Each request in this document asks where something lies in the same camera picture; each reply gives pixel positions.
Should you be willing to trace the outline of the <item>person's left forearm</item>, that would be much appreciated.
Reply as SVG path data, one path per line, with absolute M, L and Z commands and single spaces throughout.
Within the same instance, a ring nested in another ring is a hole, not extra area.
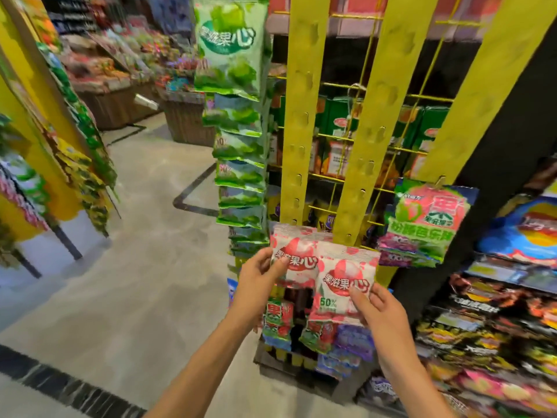
M 256 316 L 229 311 L 143 418 L 204 418 Z

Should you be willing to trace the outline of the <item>row of green boxes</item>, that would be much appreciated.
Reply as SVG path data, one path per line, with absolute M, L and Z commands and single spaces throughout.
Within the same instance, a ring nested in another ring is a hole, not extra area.
M 319 96 L 312 138 L 309 174 L 344 180 L 359 127 L 363 100 Z M 425 159 L 449 112 L 444 105 L 402 105 L 380 168 L 376 187 L 393 188 L 402 175 L 411 176 Z

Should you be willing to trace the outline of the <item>person's left hand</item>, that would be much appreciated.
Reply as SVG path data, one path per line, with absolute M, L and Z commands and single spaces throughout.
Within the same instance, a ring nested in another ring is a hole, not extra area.
M 242 265 L 238 286 L 226 315 L 226 319 L 245 334 L 256 327 L 276 284 L 261 282 L 261 259 L 264 256 L 273 256 L 273 249 L 259 250 Z

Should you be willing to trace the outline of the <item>wooden display bin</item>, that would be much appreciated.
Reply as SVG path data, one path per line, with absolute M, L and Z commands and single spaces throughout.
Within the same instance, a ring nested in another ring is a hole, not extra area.
M 114 78 L 82 78 L 71 79 L 70 82 L 100 131 L 122 129 L 160 112 L 134 101 L 136 95 L 160 101 L 154 78 L 120 81 Z

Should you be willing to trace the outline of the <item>yellow stand with hanging packets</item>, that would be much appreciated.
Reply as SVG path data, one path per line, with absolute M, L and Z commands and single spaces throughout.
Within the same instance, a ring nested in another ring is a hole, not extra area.
M 116 170 L 42 0 L 0 0 L 0 288 L 109 241 Z

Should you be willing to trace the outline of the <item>wicker display bin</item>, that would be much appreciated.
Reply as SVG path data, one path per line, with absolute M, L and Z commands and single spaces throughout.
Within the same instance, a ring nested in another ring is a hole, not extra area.
M 213 147 L 215 128 L 204 126 L 202 115 L 205 109 L 205 95 L 200 92 L 169 91 L 157 87 L 161 98 L 161 108 L 164 112 L 173 141 Z

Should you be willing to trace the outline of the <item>yellow hanging display strip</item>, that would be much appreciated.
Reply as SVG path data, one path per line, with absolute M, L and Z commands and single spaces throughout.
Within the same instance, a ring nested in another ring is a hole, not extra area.
M 502 0 L 417 180 L 455 182 L 556 17 L 557 0 Z
M 280 222 L 301 225 L 331 0 L 290 1 Z
M 357 135 L 353 142 L 333 241 L 354 246 L 438 0 L 388 0 Z

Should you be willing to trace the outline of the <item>red green small snack packet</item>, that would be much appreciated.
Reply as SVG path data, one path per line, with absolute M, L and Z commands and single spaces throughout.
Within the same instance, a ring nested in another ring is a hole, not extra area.
M 317 354 L 326 355 L 333 348 L 339 324 L 307 318 L 298 341 Z
M 275 297 L 268 298 L 263 315 L 262 337 L 265 344 L 287 352 L 292 348 L 295 304 Z

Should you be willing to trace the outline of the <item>purple snack packet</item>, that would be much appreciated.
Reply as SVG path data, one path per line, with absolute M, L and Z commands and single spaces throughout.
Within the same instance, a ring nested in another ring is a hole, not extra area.
M 338 325 L 334 345 L 363 361 L 372 362 L 374 359 L 375 345 L 372 332 L 366 327 L 349 324 Z

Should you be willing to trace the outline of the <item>blue snack packet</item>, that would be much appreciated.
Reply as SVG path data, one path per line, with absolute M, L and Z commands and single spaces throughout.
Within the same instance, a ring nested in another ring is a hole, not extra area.
M 319 353 L 315 370 L 338 381 L 349 377 L 361 363 L 361 358 L 345 349 L 333 349 Z

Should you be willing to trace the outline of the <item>green pink mixed snack packet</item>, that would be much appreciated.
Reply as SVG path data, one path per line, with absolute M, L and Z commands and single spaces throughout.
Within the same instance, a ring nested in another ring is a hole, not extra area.
M 386 206 L 385 230 L 378 238 L 380 265 L 400 268 L 443 263 L 479 190 L 400 178 Z

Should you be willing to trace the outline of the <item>column of green snack packets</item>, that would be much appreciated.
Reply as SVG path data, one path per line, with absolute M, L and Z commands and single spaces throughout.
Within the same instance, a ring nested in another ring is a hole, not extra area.
M 267 224 L 273 37 L 270 0 L 193 0 L 199 61 L 194 88 L 205 95 L 202 123 L 214 127 L 217 223 L 229 252 L 246 261 L 269 245 Z

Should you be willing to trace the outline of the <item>person's right hand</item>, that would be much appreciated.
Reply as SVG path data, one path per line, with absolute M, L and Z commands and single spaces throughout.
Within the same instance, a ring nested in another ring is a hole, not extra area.
M 408 316 L 402 304 L 378 283 L 373 283 L 366 295 L 371 301 L 371 318 L 360 319 L 372 332 L 378 360 L 380 355 L 417 355 Z

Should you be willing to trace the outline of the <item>person's right forearm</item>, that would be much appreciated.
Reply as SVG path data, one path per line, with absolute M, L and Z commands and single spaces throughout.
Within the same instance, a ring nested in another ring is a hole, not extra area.
M 379 364 L 408 418 L 457 418 L 417 355 L 380 355 Z

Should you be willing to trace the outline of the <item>shelf of colourful snack bags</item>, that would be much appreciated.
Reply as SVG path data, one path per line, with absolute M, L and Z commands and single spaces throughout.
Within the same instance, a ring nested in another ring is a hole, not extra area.
M 557 418 L 557 153 L 426 304 L 414 342 L 458 418 Z

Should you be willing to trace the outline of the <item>red white snack packet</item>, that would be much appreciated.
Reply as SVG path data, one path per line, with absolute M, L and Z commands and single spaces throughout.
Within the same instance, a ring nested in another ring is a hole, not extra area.
M 318 276 L 318 247 L 332 242 L 332 233 L 314 227 L 275 224 L 270 233 L 272 260 L 289 259 L 287 271 L 276 284 L 291 289 L 314 289 Z
M 350 288 L 370 294 L 380 252 L 321 241 L 317 257 L 319 273 L 308 321 L 360 325 Z

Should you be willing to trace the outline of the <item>pile of assorted background snacks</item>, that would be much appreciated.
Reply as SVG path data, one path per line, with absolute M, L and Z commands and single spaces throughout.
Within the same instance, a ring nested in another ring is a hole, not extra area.
M 60 59 L 80 92 L 109 93 L 143 83 L 166 91 L 193 90 L 195 45 L 182 34 L 166 35 L 140 17 L 122 27 L 60 37 Z

